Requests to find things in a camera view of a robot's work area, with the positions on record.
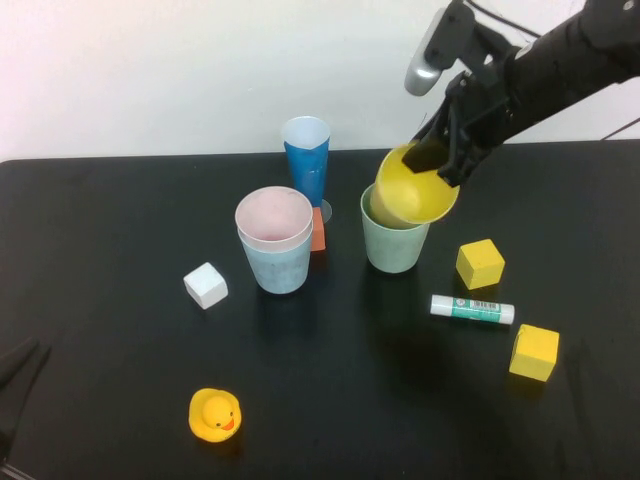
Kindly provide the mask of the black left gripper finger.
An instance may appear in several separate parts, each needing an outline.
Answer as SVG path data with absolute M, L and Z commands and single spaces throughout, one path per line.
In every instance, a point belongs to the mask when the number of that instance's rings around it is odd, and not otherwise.
M 1 391 L 26 396 L 40 373 L 40 342 L 32 337 L 1 356 Z
M 11 449 L 28 395 L 50 348 L 20 344 L 1 357 L 1 450 Z

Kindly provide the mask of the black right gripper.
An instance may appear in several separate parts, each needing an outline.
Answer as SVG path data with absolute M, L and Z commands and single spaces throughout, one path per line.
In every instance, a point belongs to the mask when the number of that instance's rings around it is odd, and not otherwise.
M 486 157 L 483 148 L 504 142 L 511 103 L 507 77 L 515 56 L 480 52 L 459 57 L 466 71 L 447 87 L 443 104 L 402 158 L 413 173 L 435 170 L 449 186 L 461 186 Z

